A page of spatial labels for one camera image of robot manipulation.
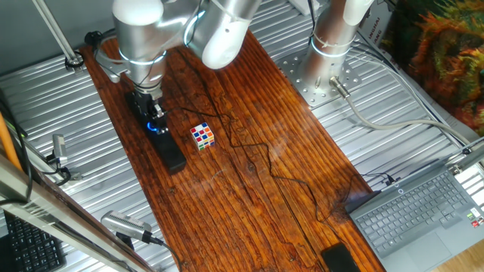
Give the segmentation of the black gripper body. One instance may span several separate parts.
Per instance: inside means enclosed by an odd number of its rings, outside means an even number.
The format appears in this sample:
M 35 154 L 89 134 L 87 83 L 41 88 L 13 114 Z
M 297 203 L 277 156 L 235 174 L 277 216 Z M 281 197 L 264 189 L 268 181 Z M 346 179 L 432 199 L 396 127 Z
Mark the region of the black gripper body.
M 151 94 L 134 93 L 135 112 L 141 115 L 161 116 L 162 107 L 160 97 L 153 97 Z

